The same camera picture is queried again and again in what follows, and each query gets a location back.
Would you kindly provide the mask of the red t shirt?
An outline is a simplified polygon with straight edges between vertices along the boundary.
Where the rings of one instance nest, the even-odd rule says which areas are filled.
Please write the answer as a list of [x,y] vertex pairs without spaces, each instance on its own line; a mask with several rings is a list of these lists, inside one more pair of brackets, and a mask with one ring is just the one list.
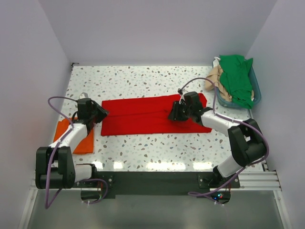
[[102,121],[101,135],[210,133],[211,128],[196,124],[190,119],[168,119],[173,103],[179,99],[180,95],[172,94],[103,101],[102,107],[109,114]]

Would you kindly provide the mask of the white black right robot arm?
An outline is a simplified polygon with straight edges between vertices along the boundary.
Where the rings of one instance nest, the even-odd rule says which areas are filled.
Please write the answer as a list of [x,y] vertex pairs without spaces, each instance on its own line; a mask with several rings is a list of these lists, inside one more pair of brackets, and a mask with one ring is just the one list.
[[173,102],[168,119],[181,122],[191,119],[229,138],[231,155],[213,168],[211,184],[224,187],[229,178],[268,156],[268,143],[254,119],[243,121],[221,115],[214,107],[204,107],[198,93],[182,90],[178,93],[180,100]]

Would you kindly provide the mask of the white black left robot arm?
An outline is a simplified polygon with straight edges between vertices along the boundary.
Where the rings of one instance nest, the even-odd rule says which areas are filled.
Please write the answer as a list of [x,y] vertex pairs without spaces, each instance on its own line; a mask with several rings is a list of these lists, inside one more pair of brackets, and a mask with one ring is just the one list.
[[72,154],[108,111],[90,98],[78,99],[76,103],[77,118],[68,119],[67,130],[55,142],[36,151],[35,184],[38,189],[72,188],[80,181],[88,187],[98,184],[96,167],[74,163]]

